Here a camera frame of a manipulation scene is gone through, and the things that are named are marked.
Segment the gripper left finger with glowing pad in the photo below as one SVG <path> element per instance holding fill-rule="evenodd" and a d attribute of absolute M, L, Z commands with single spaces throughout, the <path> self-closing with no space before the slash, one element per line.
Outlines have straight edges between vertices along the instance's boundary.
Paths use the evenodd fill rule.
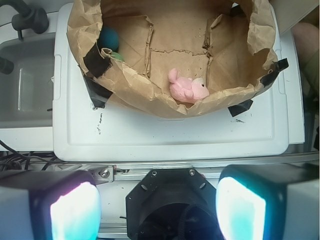
<path fill-rule="evenodd" d="M 95 240 L 101 216 L 100 193 L 87 171 L 0 173 L 2 240 Z"/>

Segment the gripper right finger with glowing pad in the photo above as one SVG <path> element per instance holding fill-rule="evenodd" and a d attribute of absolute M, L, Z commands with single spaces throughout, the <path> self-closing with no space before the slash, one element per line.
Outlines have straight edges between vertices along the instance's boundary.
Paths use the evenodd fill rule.
<path fill-rule="evenodd" d="M 219 177 L 215 208 L 227 240 L 318 240 L 320 167 L 228 165 Z"/>

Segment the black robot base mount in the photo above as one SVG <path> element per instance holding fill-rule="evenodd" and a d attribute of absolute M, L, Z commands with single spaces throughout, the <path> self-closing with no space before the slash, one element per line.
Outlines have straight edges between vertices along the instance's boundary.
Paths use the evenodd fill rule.
<path fill-rule="evenodd" d="M 222 240 L 216 188 L 194 168 L 152 169 L 129 192 L 131 240 Z"/>

